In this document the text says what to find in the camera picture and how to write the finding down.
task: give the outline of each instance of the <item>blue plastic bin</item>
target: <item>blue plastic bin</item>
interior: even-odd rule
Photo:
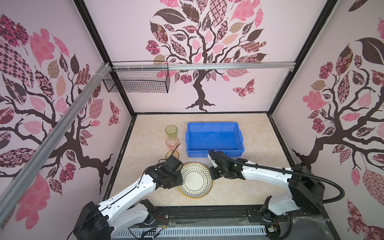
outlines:
[[[236,122],[190,122],[185,135],[188,157],[208,157],[208,150],[240,157],[243,136]]]

